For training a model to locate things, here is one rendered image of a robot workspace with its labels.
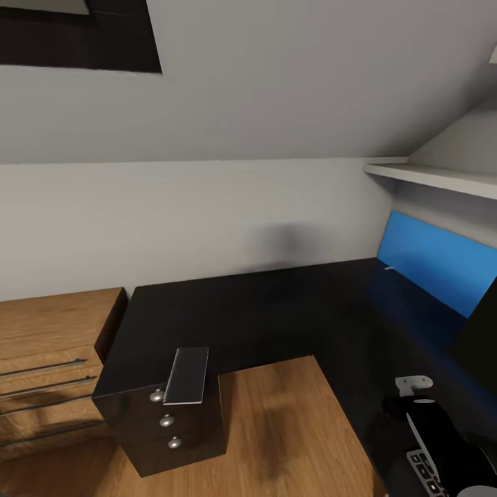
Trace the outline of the keyboard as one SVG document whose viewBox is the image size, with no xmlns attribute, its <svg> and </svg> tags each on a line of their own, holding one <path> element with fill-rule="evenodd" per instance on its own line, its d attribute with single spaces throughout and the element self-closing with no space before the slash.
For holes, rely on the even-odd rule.
<svg viewBox="0 0 497 497">
<path fill-rule="evenodd" d="M 422 449 L 407 452 L 407 459 L 419 477 L 423 487 L 425 487 L 429 497 L 449 497 L 447 489 L 444 489 L 437 479 Z"/>
</svg>

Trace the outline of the notebook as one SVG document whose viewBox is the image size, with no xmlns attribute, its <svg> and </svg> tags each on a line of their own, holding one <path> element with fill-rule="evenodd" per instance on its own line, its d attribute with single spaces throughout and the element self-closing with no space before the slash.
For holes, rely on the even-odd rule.
<svg viewBox="0 0 497 497">
<path fill-rule="evenodd" d="M 164 405 L 202 402 L 209 347 L 177 349 Z"/>
</svg>

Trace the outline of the monitor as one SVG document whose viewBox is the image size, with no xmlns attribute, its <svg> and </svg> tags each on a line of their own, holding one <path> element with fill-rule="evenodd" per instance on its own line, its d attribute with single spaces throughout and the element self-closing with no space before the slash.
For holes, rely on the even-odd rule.
<svg viewBox="0 0 497 497">
<path fill-rule="evenodd" d="M 497 397 L 497 277 L 477 304 L 447 353 Z M 497 447 L 471 440 L 497 454 Z"/>
</svg>

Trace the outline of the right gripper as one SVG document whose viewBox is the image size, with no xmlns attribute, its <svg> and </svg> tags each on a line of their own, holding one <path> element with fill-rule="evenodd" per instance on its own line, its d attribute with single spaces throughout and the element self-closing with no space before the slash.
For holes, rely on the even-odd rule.
<svg viewBox="0 0 497 497">
<path fill-rule="evenodd" d="M 419 398 L 426 398 L 430 400 L 430 397 L 427 394 L 423 394 L 419 396 L 385 398 L 385 400 L 381 402 L 381 405 L 384 413 L 390 414 L 392 420 L 408 421 L 405 407 L 409 400 Z"/>
</svg>

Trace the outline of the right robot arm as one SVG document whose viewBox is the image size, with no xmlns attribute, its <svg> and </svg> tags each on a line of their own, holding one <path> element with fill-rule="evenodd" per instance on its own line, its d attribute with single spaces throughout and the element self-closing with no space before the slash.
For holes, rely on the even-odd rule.
<svg viewBox="0 0 497 497">
<path fill-rule="evenodd" d="M 447 412 L 427 394 L 415 396 L 413 389 L 432 387 L 425 376 L 396 378 L 400 397 L 381 402 L 394 421 L 409 421 L 437 479 L 449 497 L 497 497 L 497 473 L 486 453 L 467 444 Z"/>
</svg>

